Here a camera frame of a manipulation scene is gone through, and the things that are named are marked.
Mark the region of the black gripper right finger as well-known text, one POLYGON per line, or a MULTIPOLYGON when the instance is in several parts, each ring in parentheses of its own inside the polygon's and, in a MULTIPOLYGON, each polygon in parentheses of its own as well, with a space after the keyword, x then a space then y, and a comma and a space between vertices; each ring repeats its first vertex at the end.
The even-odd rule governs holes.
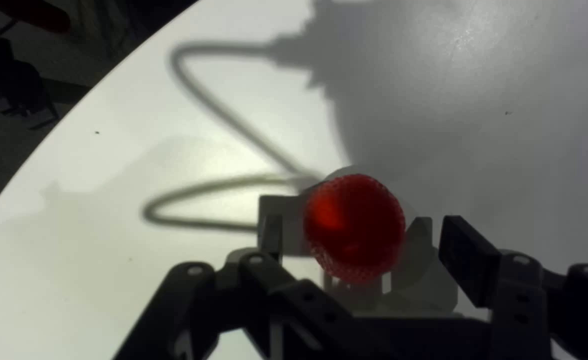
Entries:
POLYGON ((534 286, 543 280, 536 259, 521 252, 503 252, 462 215, 447 215, 441 231, 438 257, 469 300, 493 307, 499 286, 517 280, 534 286))

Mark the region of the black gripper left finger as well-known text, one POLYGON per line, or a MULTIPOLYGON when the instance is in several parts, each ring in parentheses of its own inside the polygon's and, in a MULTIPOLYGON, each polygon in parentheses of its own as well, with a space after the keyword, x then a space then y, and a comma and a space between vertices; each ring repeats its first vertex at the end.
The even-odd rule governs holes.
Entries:
POLYGON ((222 286, 265 297, 290 297, 309 292, 306 280, 292 275, 279 257, 259 248, 241 248, 226 255, 222 286))

